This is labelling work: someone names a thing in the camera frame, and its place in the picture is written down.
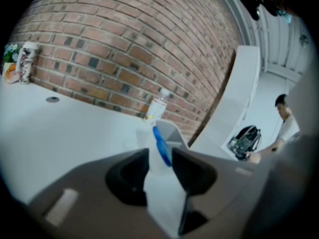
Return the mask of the white patterned tumbler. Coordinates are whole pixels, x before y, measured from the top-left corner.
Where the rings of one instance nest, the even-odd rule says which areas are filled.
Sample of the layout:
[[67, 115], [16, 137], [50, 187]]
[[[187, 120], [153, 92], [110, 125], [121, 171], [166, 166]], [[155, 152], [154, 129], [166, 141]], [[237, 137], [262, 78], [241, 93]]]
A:
[[30, 82], [31, 68], [38, 57], [39, 45], [27, 41], [19, 51], [16, 63], [16, 72], [19, 72], [19, 82], [28, 84]]

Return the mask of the blue face mask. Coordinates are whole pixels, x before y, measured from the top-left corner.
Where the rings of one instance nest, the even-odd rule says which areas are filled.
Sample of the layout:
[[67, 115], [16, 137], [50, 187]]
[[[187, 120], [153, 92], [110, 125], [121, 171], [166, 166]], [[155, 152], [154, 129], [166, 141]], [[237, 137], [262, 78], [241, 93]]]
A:
[[292, 16], [290, 14], [288, 14], [286, 11], [281, 11], [281, 17], [283, 18], [283, 20], [287, 23], [290, 24], [292, 21]]

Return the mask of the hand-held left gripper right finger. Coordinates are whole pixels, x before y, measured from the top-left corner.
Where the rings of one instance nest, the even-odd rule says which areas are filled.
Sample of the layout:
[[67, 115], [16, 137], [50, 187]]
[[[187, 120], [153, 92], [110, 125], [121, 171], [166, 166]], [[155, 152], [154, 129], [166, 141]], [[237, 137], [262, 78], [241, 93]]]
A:
[[205, 194], [217, 180], [217, 171], [186, 152], [172, 149], [172, 168], [188, 196]]

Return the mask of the white desk with drawers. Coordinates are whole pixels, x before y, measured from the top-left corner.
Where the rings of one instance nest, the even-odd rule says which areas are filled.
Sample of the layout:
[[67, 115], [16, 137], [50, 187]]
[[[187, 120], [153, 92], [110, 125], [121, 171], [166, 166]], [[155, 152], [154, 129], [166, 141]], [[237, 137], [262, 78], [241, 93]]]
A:
[[81, 164], [140, 149], [142, 121], [0, 77], [0, 173], [12, 196], [29, 203]]

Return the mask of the clear plastic bottle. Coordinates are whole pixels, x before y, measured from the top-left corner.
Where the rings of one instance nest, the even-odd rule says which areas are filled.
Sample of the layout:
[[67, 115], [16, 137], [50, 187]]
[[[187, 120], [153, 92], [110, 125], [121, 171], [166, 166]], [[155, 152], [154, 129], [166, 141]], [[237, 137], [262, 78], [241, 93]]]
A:
[[152, 99], [145, 116], [145, 122], [148, 125], [154, 126], [156, 121], [161, 119], [166, 110], [169, 95], [169, 90], [161, 89], [158, 96]]

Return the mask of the grey plastic bin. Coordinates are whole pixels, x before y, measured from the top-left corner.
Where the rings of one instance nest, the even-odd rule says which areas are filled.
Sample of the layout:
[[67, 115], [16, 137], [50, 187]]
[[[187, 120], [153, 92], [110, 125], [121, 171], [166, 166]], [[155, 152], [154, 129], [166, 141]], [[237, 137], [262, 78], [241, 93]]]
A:
[[[155, 124], [163, 139], [169, 146], [174, 146], [182, 150], [189, 150], [188, 144], [181, 134], [181, 131], [173, 122], [161, 119]], [[151, 140], [152, 127], [142, 121], [142, 127], [136, 130], [137, 143], [139, 148], [146, 148]]]

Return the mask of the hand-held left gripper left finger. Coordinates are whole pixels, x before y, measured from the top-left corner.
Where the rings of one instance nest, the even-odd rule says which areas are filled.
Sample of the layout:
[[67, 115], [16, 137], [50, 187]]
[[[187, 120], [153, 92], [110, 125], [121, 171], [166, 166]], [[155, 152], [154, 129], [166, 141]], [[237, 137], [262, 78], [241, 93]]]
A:
[[149, 150], [143, 149], [113, 165], [105, 176], [108, 189], [122, 203], [147, 205], [144, 180], [149, 171]]

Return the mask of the white shelf cabinet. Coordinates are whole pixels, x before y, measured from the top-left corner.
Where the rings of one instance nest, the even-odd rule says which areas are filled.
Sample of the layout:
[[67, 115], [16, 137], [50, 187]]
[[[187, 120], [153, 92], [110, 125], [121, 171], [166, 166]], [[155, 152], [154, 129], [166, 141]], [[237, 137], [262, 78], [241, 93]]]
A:
[[238, 133], [255, 96], [261, 68], [260, 48], [237, 48], [233, 68], [217, 108], [190, 150], [228, 160], [237, 160], [227, 144]]

